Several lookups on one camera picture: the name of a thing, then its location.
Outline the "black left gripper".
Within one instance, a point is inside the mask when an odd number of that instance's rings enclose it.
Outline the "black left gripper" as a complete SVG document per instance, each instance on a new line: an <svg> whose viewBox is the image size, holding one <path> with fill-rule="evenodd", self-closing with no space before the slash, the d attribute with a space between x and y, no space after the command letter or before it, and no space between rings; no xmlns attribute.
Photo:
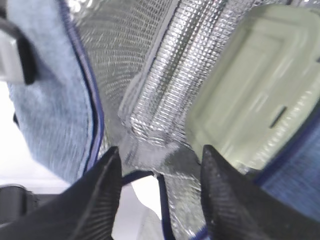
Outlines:
<svg viewBox="0 0 320 240"><path fill-rule="evenodd" d="M0 222L10 223L27 215L38 206L37 195L21 185L0 187Z"/></svg>

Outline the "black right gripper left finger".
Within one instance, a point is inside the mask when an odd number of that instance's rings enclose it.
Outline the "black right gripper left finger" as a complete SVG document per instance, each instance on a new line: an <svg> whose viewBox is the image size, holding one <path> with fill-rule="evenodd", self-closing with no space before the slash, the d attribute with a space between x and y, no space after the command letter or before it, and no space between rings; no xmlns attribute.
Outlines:
<svg viewBox="0 0 320 240"><path fill-rule="evenodd" d="M111 240L122 190L119 149L111 147L66 191L0 230L2 240Z"/></svg>

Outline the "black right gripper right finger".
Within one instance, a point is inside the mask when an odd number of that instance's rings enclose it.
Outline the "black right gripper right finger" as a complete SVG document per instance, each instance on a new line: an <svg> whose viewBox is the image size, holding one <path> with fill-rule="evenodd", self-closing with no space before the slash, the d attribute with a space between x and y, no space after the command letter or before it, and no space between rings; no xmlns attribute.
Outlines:
<svg viewBox="0 0 320 240"><path fill-rule="evenodd" d="M201 205L213 240L318 240L320 223L276 200L205 145Z"/></svg>

